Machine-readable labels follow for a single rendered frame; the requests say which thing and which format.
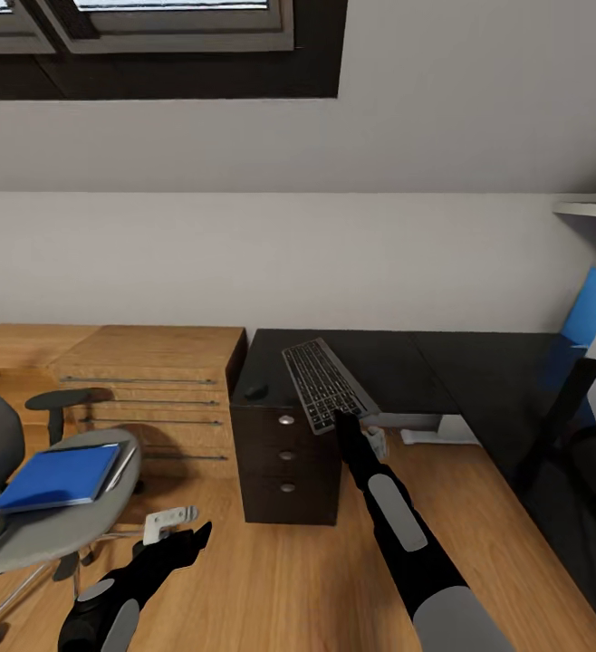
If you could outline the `folder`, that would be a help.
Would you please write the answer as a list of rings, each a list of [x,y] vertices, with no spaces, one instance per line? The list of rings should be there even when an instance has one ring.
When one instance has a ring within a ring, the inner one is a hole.
[[[35,453],[0,494],[0,514],[93,503],[120,444]]]

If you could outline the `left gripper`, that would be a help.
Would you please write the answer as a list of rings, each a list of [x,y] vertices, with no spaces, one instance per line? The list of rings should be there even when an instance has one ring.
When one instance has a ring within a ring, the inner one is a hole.
[[[133,561],[139,558],[150,560],[158,570],[158,588],[175,569],[193,565],[200,549],[205,549],[209,534],[213,528],[212,522],[207,522],[197,532],[193,529],[173,532],[169,537],[155,544],[146,545],[143,540],[133,545]]]

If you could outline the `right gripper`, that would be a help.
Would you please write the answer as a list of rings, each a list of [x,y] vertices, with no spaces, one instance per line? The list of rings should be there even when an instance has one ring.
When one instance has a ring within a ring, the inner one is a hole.
[[[361,452],[372,452],[372,448],[361,433],[359,419],[356,414],[344,417],[339,409],[334,409],[335,433],[338,440],[338,447],[341,453],[342,463],[350,469],[350,461]]]

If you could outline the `swivel chair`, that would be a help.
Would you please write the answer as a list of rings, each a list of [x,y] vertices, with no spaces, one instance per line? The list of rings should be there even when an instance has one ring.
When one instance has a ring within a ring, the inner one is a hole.
[[[91,398],[83,388],[58,389],[28,398],[29,410],[49,410],[49,447],[63,450],[120,444],[121,450],[93,503],[0,514],[0,575],[39,565],[38,569],[0,605],[0,616],[57,561],[53,581],[72,578],[72,599],[81,590],[80,563],[95,559],[91,543],[111,539],[143,538],[144,530],[110,532],[133,494],[140,494],[142,447],[139,439],[121,428],[95,429],[63,439],[63,409]],[[25,459],[25,441],[18,413],[0,395],[0,494]],[[113,483],[114,482],[114,483]]]

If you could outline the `keyboard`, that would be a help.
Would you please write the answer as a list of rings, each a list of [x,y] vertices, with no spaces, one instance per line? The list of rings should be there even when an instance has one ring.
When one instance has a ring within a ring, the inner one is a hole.
[[[322,338],[282,352],[315,435],[334,429],[334,409],[358,419],[381,413]]]

